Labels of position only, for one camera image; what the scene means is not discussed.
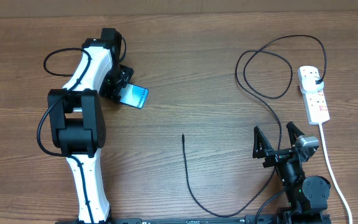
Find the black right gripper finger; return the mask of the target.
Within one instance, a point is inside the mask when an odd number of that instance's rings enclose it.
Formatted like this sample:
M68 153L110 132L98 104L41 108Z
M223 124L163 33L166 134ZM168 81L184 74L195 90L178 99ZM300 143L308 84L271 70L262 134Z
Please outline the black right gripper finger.
M254 147L252 157L254 159L265 158L273 152L269 140L265 137L258 126L254 128Z
M304 132L302 132L300 129L298 129L298 127L292 122L288 122L286 124L287 130L288 130L288 135L290 138L290 144L291 146L294 146L296 143L296 140L300 137L304 135Z

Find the blue Galaxy smartphone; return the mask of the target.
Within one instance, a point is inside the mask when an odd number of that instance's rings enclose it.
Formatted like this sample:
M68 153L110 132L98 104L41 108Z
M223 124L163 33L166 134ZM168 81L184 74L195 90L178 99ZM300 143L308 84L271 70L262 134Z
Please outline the blue Galaxy smartphone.
M121 97L119 102L137 109L142 109L145 105L148 94L148 89L128 83L127 86L122 88L119 92L119 96Z

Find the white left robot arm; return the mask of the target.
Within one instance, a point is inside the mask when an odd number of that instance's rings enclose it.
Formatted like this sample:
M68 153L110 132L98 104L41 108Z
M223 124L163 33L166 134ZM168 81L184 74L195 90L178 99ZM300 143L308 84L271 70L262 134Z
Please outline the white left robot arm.
M48 108L37 128L41 150L64 157L76 187L79 214L75 223L112 223L101 173L101 150L106 141L106 125L100 99L120 103L134 71L122 65L126 41L115 28L103 28L98 39L86 39L78 48L80 64L61 89L51 89ZM46 149L41 125L50 121L52 142L60 152Z

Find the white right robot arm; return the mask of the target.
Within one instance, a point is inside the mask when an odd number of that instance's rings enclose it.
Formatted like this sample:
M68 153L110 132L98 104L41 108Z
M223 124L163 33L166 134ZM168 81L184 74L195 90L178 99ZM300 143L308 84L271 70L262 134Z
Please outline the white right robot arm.
M328 208L330 182L321 176L307 177L303 163L319 148L319 140L305 135L294 123L287 124L290 148L274 150L259 127L254 128L254 159L264 159L265 168L273 167L282 181L283 189L269 198L255 215L246 217L249 223L330 223ZM273 215L263 215L262 210L272 200L285 194L288 207L278 208Z

